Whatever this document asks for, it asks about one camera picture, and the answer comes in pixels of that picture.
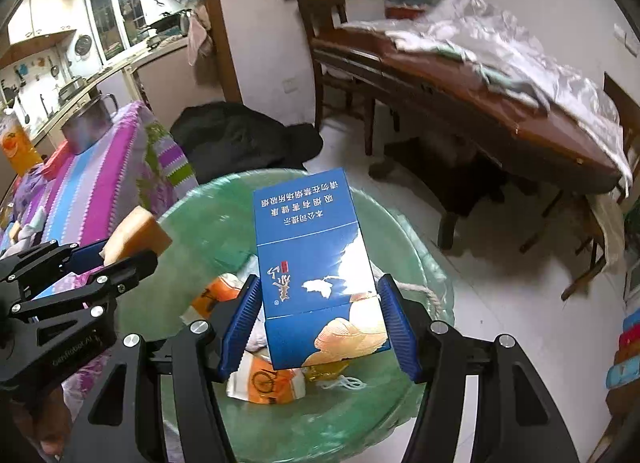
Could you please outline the operator hand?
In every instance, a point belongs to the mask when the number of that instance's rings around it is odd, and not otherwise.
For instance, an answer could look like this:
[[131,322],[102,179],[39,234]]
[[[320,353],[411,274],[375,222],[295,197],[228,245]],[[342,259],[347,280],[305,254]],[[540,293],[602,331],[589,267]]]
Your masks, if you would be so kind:
[[58,385],[40,402],[27,405],[9,401],[12,419],[21,434],[34,441],[48,457],[60,457],[72,430],[72,416]]

